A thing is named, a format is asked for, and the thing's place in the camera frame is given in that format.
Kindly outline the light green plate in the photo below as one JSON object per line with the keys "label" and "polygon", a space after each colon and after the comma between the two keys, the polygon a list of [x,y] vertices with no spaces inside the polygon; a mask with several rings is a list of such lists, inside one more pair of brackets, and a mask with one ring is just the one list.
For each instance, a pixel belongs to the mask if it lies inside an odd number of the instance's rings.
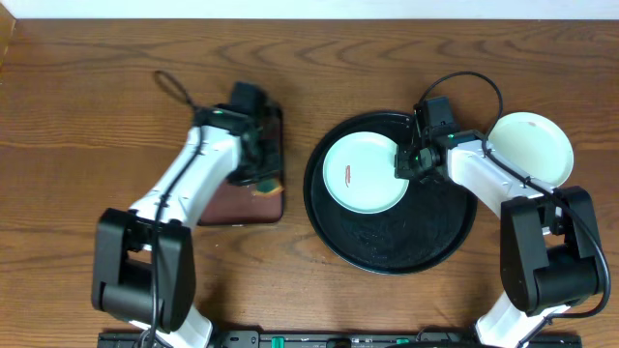
{"label": "light green plate", "polygon": [[387,211],[409,182],[395,175],[397,144],[377,132],[359,131],[337,140],[323,160],[325,187],[341,207],[359,214]]}
{"label": "light green plate", "polygon": [[568,136],[551,120],[533,112],[501,117],[488,137],[493,148],[529,175],[541,166],[571,164],[575,157]]}

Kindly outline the orange green scrub sponge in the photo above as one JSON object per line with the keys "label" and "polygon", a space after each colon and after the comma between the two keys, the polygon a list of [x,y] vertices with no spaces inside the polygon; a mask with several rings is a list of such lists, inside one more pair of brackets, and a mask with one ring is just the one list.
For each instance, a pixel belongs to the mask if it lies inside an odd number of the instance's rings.
{"label": "orange green scrub sponge", "polygon": [[254,185],[252,193],[257,196],[274,196],[283,191],[283,185],[278,178],[266,179]]}

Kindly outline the yellow plate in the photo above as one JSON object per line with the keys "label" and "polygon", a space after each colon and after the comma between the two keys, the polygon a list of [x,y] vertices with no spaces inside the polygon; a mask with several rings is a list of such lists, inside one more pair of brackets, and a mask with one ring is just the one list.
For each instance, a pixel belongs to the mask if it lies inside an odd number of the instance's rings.
{"label": "yellow plate", "polygon": [[569,163],[563,165],[541,166],[530,171],[532,177],[551,184],[555,187],[562,186],[571,176],[573,166]]}

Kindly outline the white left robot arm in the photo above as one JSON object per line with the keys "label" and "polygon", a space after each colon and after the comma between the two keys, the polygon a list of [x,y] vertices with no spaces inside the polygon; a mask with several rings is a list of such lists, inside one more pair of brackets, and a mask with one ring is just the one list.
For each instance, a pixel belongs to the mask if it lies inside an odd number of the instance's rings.
{"label": "white left robot arm", "polygon": [[220,104],[196,111],[187,142],[127,211],[97,224],[92,305],[141,329],[135,347],[205,347],[213,326],[193,304],[192,230],[265,221],[283,208],[282,112]]}

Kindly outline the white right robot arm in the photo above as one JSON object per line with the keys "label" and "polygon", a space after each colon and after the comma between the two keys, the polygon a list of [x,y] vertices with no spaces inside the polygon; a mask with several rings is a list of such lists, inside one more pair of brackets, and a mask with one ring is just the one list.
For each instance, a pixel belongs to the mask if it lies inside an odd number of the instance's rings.
{"label": "white right robot arm", "polygon": [[598,315],[611,294],[608,262],[589,193],[555,188],[503,159],[476,130],[399,144],[395,175],[440,175],[474,194],[500,219],[504,292],[475,324],[489,347],[527,347],[556,319]]}

